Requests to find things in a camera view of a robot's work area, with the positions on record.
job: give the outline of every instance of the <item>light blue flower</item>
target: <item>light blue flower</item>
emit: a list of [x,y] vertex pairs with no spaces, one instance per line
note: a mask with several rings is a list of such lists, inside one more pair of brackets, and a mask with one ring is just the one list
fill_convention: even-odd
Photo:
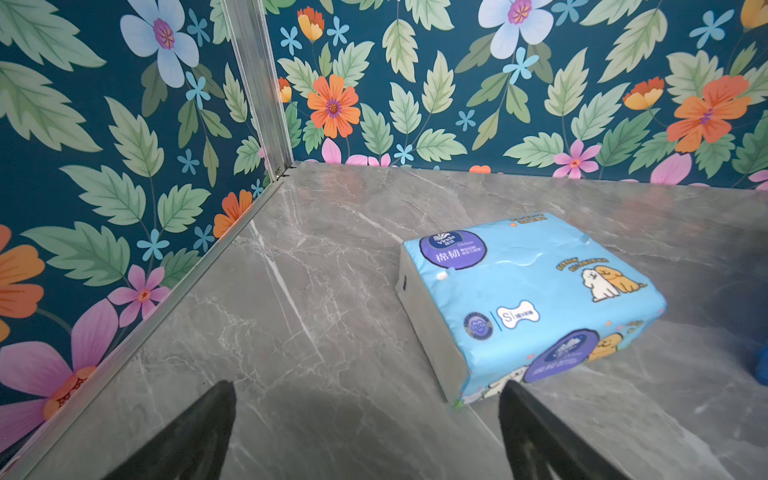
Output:
[[195,227],[194,228],[194,234],[197,235],[199,237],[199,239],[194,243],[192,248],[197,250],[200,247],[203,247],[203,253],[206,253],[208,251],[208,242],[213,243],[213,242],[216,241],[214,236],[210,234],[210,231],[213,228],[214,227],[212,225],[208,225],[207,227],[205,227],[205,232],[203,232],[202,228]]
[[163,259],[163,254],[160,252],[160,249],[170,245],[170,242],[168,240],[158,242],[157,239],[159,238],[160,232],[157,231],[157,228],[153,228],[152,232],[149,234],[151,242],[147,242],[146,240],[139,240],[136,242],[136,247],[147,249],[147,251],[144,252],[144,256],[141,258],[143,261],[146,262],[149,260],[149,257],[152,257],[152,253],[154,253],[154,257],[158,260]]
[[197,165],[200,165],[199,160],[192,160],[192,150],[189,148],[187,149],[187,156],[182,157],[181,155],[176,157],[177,160],[179,160],[184,166],[181,168],[181,173],[185,174],[187,170],[190,170],[193,175],[195,175],[197,172],[194,170],[194,168]]
[[518,80],[519,76],[522,76],[525,80],[528,80],[531,78],[531,71],[528,70],[528,67],[533,65],[538,61],[538,55],[531,55],[528,59],[525,58],[525,48],[518,47],[518,52],[515,55],[517,58],[518,63],[511,63],[509,65],[505,65],[502,71],[504,73],[512,72],[512,77],[509,79],[509,84],[514,85],[515,82]]
[[264,193],[264,187],[261,186],[261,180],[256,180],[256,184],[251,184],[250,189],[253,190],[253,198],[258,198]]
[[339,44],[339,40],[345,44],[346,37],[344,34],[349,31],[349,25],[341,25],[341,20],[339,20],[339,17],[333,17],[333,26],[335,28],[328,29],[328,35],[333,36],[333,46],[337,46]]
[[205,38],[205,41],[210,41],[210,37],[204,30],[208,26],[208,21],[205,18],[201,18],[200,22],[198,23],[197,16],[194,14],[194,12],[192,12],[192,8],[190,8],[190,19],[194,25],[187,26],[187,33],[193,37],[197,35],[197,45],[202,47],[203,38]]
[[403,147],[402,147],[402,145],[401,145],[401,144],[397,144],[397,150],[398,150],[399,152],[398,152],[398,153],[396,153],[396,154],[394,154],[394,155],[393,155],[393,157],[394,157],[396,160],[399,158],[399,159],[400,159],[400,164],[401,164],[401,165],[405,165],[405,164],[406,164],[406,160],[407,160],[407,161],[413,161],[413,155],[411,155],[411,153],[410,153],[410,152],[411,152],[411,150],[413,150],[413,145],[411,145],[411,144],[407,144],[407,145],[406,145],[406,148],[405,148],[405,149],[403,149]]
[[578,12],[576,12],[576,7],[581,7],[586,4],[587,0],[566,0],[565,3],[560,2],[552,5],[553,13],[562,12],[555,25],[558,27],[563,25],[563,22],[565,22],[565,18],[568,17],[568,15],[571,16],[571,22],[578,22]]
[[469,120],[470,118],[472,118],[474,114],[475,114],[474,110],[468,111],[467,114],[464,114],[463,111],[460,111],[458,113],[458,117],[461,120],[457,121],[456,124],[459,126],[463,125],[462,130],[467,131],[467,127],[474,127],[477,124],[477,122],[475,122],[474,120]]
[[203,91],[205,88],[205,77],[200,77],[197,79],[197,81],[195,81],[192,72],[188,71],[187,81],[190,82],[190,85],[192,85],[192,90],[187,91],[187,100],[197,98],[197,107],[202,108],[203,99],[205,98],[206,100],[210,100],[210,95],[208,92]]
[[280,40],[281,47],[288,47],[288,51],[293,55],[293,49],[301,50],[301,43],[296,40],[296,36],[299,34],[299,30],[296,27],[290,29],[290,35],[285,27],[280,27],[280,33],[283,34],[285,40]]
[[696,42],[696,48],[702,48],[705,43],[707,43],[707,40],[709,37],[714,38],[715,40],[722,40],[725,38],[725,31],[722,28],[718,28],[723,23],[728,22],[733,17],[733,9],[730,9],[728,12],[723,13],[720,18],[715,21],[715,14],[711,10],[709,10],[707,13],[704,14],[702,19],[704,20],[704,24],[706,27],[699,27],[694,28],[690,31],[688,34],[689,37],[697,37],[701,35],[701,38],[699,38],[699,41]]

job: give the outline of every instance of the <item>pink petal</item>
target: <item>pink petal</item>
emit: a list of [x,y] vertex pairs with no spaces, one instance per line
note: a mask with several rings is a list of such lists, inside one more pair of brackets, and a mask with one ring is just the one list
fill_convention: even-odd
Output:
[[155,302],[162,302],[165,300],[165,297],[168,296],[168,293],[170,293],[170,288],[167,286],[160,286],[150,292],[149,298]]
[[140,292],[144,289],[144,285],[146,285],[146,281],[144,279],[146,278],[147,274],[144,273],[143,268],[138,265],[131,265],[131,269],[128,271],[128,282],[134,286],[137,292]]
[[72,369],[97,366],[118,331],[118,313],[109,300],[96,303],[72,327]]
[[353,155],[346,159],[347,165],[367,165],[368,157],[365,155]]
[[573,160],[573,157],[569,154],[557,154],[554,156],[554,162],[558,165],[568,165]]
[[602,147],[602,145],[592,145],[583,154],[581,154],[581,159],[589,160],[590,158],[595,158],[600,153],[600,149]]
[[0,452],[45,421],[43,407],[47,401],[39,399],[0,406]]
[[147,284],[144,285],[144,288],[146,290],[152,290],[156,286],[160,285],[160,282],[163,281],[164,277],[165,267],[159,266],[158,268],[152,270],[152,272],[149,274],[149,277],[147,278]]
[[341,164],[341,150],[339,145],[330,138],[323,142],[323,160],[327,164]]
[[594,171],[598,171],[598,168],[600,168],[600,165],[594,160],[587,160],[587,161],[581,162],[581,165],[579,165],[579,168],[581,168],[583,171],[587,172],[588,174],[591,174]]
[[131,305],[126,306],[120,313],[120,326],[131,325],[136,320],[139,310],[141,310],[141,302],[138,300],[134,300]]
[[119,286],[112,290],[112,293],[107,295],[110,302],[115,305],[124,305],[125,303],[132,302],[137,299],[139,292],[127,286]]
[[749,179],[753,182],[764,182],[765,180],[768,180],[768,170],[755,172],[749,176]]
[[579,158],[581,156],[581,152],[583,151],[584,151],[584,142],[577,138],[576,140],[574,140],[574,143],[571,144],[571,156],[573,158]]
[[557,170],[555,170],[554,173],[552,174],[552,177],[563,178],[566,175],[568,175],[568,172],[570,171],[571,171],[571,167],[569,167],[568,165],[565,165],[564,167],[560,167]]
[[19,392],[50,397],[72,376],[47,343],[21,342],[0,349],[0,383]]
[[692,165],[690,154],[671,155],[654,168],[650,174],[650,182],[652,184],[677,185],[688,176]]
[[152,303],[152,300],[145,300],[141,304],[141,318],[144,320],[149,318],[149,314],[152,313],[152,310],[154,310],[154,303]]

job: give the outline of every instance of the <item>orange tulip flower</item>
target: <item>orange tulip flower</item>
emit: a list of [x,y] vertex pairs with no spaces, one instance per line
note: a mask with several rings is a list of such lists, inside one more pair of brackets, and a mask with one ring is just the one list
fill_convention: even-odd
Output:
[[360,109],[353,107],[359,100],[354,87],[344,90],[344,79],[331,75],[331,82],[320,77],[313,84],[314,92],[310,92],[307,106],[315,110],[312,122],[315,127],[322,128],[326,137],[336,138],[336,132],[342,137],[352,133],[352,125],[360,123]]
[[749,97],[737,98],[750,83],[741,75],[726,75],[704,86],[704,99],[688,97],[674,112],[677,121],[667,127],[669,141],[683,139],[675,147],[679,152],[691,152],[701,145],[701,138],[713,144],[727,134],[731,126],[725,120],[741,118],[750,104]]
[[768,5],[766,0],[746,0],[741,7],[741,25],[746,30],[768,23]]
[[221,238],[232,227],[238,218],[242,217],[245,210],[253,203],[253,195],[246,190],[240,191],[240,202],[237,201],[234,192],[230,192],[227,198],[221,201],[221,207],[226,215],[217,214],[214,218],[214,237]]
[[[11,239],[11,230],[0,225],[0,251]],[[38,309],[43,297],[43,287],[18,284],[45,268],[38,258],[38,251],[31,245],[20,245],[0,255],[0,316],[27,318]],[[11,329],[0,319],[0,342],[8,337]]]
[[301,32],[311,42],[323,36],[323,29],[326,27],[326,21],[323,20],[323,14],[315,12],[312,7],[299,10],[299,26]]
[[288,80],[280,77],[278,78],[277,83],[280,84],[280,100],[282,100],[284,104],[290,102],[290,99],[293,96],[293,89],[290,87]]
[[632,91],[624,96],[624,104],[632,110],[647,110],[651,108],[664,93],[664,80],[652,78],[634,86]]

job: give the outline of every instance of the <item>wall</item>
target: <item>wall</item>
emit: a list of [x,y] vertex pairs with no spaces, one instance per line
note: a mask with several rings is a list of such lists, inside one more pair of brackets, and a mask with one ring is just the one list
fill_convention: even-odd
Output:
[[0,0],[0,41],[2,465],[269,178],[219,0]]
[[762,0],[264,4],[296,159],[768,190]]

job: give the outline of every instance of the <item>marble countertop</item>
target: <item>marble countertop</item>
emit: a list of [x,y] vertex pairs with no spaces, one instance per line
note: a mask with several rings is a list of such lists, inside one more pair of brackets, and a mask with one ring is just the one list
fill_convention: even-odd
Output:
[[511,478],[497,398],[455,411],[393,290],[399,245],[552,212],[668,311],[622,353],[529,388],[637,480],[768,468],[768,194],[301,164],[28,478],[100,478],[219,379],[222,478]]

